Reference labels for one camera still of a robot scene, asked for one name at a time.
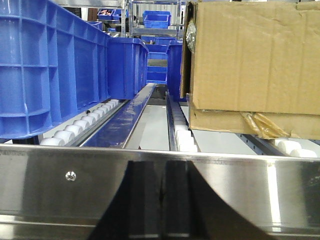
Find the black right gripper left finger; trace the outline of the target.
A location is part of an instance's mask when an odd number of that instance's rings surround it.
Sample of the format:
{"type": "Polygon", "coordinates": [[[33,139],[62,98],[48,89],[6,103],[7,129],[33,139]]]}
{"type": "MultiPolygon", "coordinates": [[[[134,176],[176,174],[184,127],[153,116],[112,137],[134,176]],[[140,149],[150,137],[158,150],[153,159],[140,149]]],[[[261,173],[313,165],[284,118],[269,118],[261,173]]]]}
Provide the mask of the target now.
{"type": "Polygon", "coordinates": [[[129,161],[122,182],[89,240],[159,240],[160,199],[151,161],[129,161]]]}

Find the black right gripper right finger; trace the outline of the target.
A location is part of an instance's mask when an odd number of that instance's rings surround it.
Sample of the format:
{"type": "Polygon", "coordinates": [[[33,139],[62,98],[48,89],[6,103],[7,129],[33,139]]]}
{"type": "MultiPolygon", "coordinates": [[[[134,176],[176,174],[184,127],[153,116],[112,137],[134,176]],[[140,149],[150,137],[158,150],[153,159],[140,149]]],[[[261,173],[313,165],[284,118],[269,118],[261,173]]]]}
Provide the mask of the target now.
{"type": "Polygon", "coordinates": [[[163,177],[166,240],[271,240],[229,206],[191,161],[168,161],[163,177]]]}

